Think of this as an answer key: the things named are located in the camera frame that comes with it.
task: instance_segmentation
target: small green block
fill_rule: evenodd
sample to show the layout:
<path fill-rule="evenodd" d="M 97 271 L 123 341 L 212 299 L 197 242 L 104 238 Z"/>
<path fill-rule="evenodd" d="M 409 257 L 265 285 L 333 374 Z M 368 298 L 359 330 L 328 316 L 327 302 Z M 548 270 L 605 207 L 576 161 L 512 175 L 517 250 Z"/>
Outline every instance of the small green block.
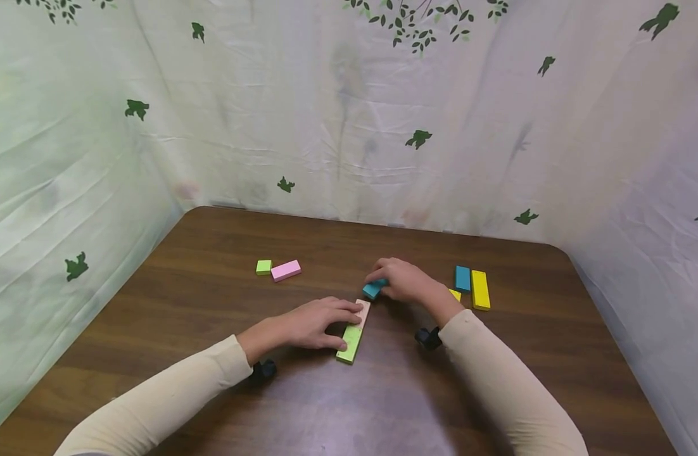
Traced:
<path fill-rule="evenodd" d="M 270 274 L 270 270 L 273 267 L 273 260 L 258 260 L 258 265 L 256 266 L 256 274 L 259 276 L 267 276 Z"/>
<path fill-rule="evenodd" d="M 359 341 L 362 339 L 362 328 L 359 326 L 349 325 L 344 330 L 344 342 L 347 343 L 346 351 L 337 351 L 336 359 L 345 363 L 354 364 L 354 356 L 357 356 Z"/>

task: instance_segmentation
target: left hand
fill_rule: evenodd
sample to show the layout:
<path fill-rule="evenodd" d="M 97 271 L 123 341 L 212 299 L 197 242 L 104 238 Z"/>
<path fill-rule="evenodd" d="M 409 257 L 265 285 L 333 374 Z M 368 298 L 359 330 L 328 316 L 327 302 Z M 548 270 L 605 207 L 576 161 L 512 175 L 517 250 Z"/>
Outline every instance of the left hand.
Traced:
<path fill-rule="evenodd" d="M 350 303 L 333 296 L 316 299 L 288 313 L 276 317 L 278 331 L 285 331 L 286 344 L 302 348 L 333 348 L 344 351 L 347 346 L 341 337 L 325 333 L 331 323 L 347 322 L 357 325 L 362 319 L 354 315 L 362 304 Z"/>
<path fill-rule="evenodd" d="M 326 327 L 335 322 L 357 325 L 362 319 L 354 315 L 354 312 L 359 312 L 362 307 L 362 304 L 350 303 L 333 296 L 316 299 L 249 327 L 238 334 L 238 342 L 250 365 L 282 345 L 344 351 L 347 350 L 344 340 L 326 334 Z"/>

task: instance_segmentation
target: blue block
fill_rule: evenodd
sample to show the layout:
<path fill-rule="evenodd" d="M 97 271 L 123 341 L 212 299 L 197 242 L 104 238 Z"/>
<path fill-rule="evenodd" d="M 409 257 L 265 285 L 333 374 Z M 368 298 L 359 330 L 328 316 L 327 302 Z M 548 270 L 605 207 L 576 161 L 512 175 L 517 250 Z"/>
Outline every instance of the blue block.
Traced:
<path fill-rule="evenodd" d="M 379 290 L 381 290 L 382 287 L 385 287 L 388 283 L 389 282 L 387 282 L 387 279 L 375 280 L 374 282 L 364 285 L 364 288 L 362 288 L 362 293 L 364 293 L 364 296 L 368 297 L 369 299 L 376 299 L 377 295 L 379 294 Z"/>
<path fill-rule="evenodd" d="M 471 270 L 464 266 L 455 266 L 455 289 L 461 293 L 471 292 Z"/>

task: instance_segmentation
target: pink block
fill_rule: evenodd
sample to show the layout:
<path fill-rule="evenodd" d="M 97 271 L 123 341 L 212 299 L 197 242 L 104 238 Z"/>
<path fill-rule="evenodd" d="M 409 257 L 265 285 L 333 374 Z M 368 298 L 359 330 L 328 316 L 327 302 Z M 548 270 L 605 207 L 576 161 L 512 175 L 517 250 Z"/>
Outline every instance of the pink block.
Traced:
<path fill-rule="evenodd" d="M 301 265 L 299 264 L 299 260 L 289 261 L 286 264 L 271 269 L 270 274 L 273 276 L 273 282 L 281 282 L 283 279 L 301 274 Z"/>

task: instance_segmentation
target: long-sleeve shirt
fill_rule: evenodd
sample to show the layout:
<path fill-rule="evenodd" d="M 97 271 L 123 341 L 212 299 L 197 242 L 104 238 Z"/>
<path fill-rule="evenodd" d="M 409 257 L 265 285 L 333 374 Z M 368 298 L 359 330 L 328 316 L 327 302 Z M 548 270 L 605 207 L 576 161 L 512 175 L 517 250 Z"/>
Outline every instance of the long-sleeve shirt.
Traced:
<path fill-rule="evenodd" d="M 516 455 L 587 455 L 569 415 L 508 346 L 466 309 L 440 331 L 450 359 Z M 252 373 L 235 336 L 163 370 L 73 429 L 55 456 L 143 456 Z"/>

